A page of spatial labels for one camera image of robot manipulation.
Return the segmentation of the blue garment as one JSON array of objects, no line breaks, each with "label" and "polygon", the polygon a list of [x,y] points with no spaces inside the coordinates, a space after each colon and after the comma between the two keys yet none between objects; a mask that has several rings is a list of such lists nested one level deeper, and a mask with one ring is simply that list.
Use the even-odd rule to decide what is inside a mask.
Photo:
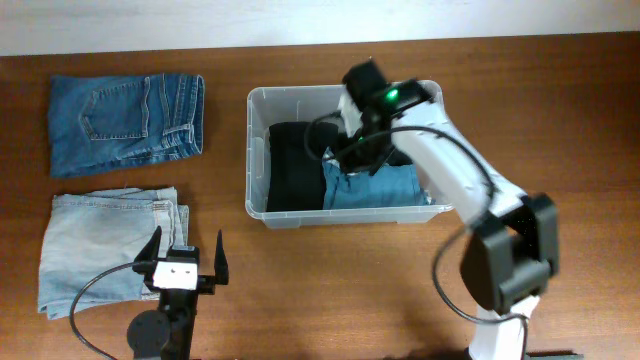
[{"label": "blue garment", "polygon": [[426,206],[433,202],[412,164],[384,164],[374,175],[343,173],[336,160],[322,163],[324,210]]}]

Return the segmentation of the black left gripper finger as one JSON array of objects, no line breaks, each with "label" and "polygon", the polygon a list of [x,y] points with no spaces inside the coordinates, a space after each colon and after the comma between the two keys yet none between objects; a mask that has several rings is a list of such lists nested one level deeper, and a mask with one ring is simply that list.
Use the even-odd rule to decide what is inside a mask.
[{"label": "black left gripper finger", "polygon": [[157,226],[150,240],[134,258],[132,270],[136,273],[153,273],[158,261],[162,228]]},{"label": "black left gripper finger", "polygon": [[217,285],[229,284],[229,266],[223,246],[223,234],[219,230],[216,238],[216,253],[214,258],[215,283]]}]

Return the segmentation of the dark navy garment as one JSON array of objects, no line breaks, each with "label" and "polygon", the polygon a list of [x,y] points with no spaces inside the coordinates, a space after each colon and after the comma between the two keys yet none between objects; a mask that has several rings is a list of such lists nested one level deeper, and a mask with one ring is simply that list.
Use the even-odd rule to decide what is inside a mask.
[{"label": "dark navy garment", "polygon": [[397,150],[390,135],[382,135],[366,141],[344,156],[338,158],[340,165],[350,172],[364,171],[374,165],[404,166],[412,160]]}]

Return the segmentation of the black garment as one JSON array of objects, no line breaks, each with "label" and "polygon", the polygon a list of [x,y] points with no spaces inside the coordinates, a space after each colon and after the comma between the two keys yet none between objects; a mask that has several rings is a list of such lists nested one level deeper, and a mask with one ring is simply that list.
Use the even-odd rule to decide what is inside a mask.
[{"label": "black garment", "polygon": [[308,122],[269,127],[271,172],[267,212],[322,210],[326,181],[320,161],[304,146]]}]

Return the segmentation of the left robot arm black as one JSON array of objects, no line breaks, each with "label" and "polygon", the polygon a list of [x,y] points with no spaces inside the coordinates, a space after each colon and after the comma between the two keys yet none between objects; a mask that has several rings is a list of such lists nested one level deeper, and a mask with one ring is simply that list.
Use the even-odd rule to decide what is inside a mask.
[{"label": "left robot arm black", "polygon": [[159,296],[155,310],[138,314],[127,330],[127,342],[136,359],[187,359],[197,315],[198,298],[213,295],[229,283],[223,237],[217,235],[214,273],[200,275],[200,251],[195,246],[173,245],[160,255],[162,229],[134,259],[132,269],[144,285]]}]

